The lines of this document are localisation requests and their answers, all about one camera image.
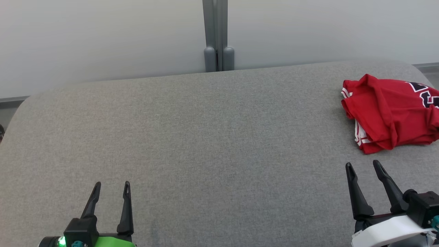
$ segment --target red shirt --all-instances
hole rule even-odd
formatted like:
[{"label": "red shirt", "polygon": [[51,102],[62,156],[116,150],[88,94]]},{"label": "red shirt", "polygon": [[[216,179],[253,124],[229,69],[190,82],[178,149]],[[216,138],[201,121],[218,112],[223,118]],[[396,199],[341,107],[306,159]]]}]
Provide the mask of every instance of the red shirt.
[{"label": "red shirt", "polygon": [[347,117],[366,133],[359,144],[365,154],[439,139],[439,91],[434,88],[366,74],[359,81],[345,80],[342,94]]}]

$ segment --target green led light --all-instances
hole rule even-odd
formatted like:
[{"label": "green led light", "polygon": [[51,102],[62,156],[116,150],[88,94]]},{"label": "green led light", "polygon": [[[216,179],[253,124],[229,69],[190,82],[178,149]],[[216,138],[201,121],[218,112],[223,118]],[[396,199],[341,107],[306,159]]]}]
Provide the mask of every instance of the green led light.
[{"label": "green led light", "polygon": [[66,245],[65,245],[65,237],[64,237],[64,236],[62,236],[62,237],[59,238],[59,240],[58,240],[58,246],[59,246],[59,247],[66,247]]}]

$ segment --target gray fabric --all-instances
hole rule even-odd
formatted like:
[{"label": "gray fabric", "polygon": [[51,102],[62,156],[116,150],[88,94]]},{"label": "gray fabric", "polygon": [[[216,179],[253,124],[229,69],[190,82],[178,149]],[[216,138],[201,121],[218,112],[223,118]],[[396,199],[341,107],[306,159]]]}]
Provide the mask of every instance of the gray fabric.
[{"label": "gray fabric", "polygon": [[389,61],[69,85],[28,98],[0,145],[0,246],[36,246],[79,217],[96,181],[115,232],[125,180],[141,246],[349,246],[345,163],[375,213],[378,159],[404,191],[438,190],[438,146],[363,155],[340,94],[365,73],[429,84]]}]

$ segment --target teal connector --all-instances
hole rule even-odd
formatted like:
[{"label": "teal connector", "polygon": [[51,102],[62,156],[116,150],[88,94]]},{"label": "teal connector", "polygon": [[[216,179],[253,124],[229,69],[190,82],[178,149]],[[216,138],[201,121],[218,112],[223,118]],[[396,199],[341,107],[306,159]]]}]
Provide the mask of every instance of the teal connector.
[{"label": "teal connector", "polygon": [[81,242],[81,241],[75,241],[75,242],[72,244],[72,247],[84,247],[84,243]]},{"label": "teal connector", "polygon": [[431,225],[434,229],[436,229],[436,231],[439,231],[439,215],[433,217]]}]

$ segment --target gray baseboard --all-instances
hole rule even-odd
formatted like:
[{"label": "gray baseboard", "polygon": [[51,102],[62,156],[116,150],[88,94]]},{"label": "gray baseboard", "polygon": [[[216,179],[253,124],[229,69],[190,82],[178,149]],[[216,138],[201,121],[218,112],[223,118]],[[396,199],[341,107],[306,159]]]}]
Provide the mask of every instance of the gray baseboard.
[{"label": "gray baseboard", "polygon": [[0,103],[3,103],[3,102],[14,102],[14,101],[21,101],[21,102],[23,102],[27,98],[29,98],[29,96],[12,97],[12,98],[0,98]]},{"label": "gray baseboard", "polygon": [[437,73],[439,72],[439,62],[413,64],[422,73]]},{"label": "gray baseboard", "polygon": [[8,109],[8,108],[18,108],[22,103],[23,103],[23,100],[0,102],[0,110],[1,109]]}]

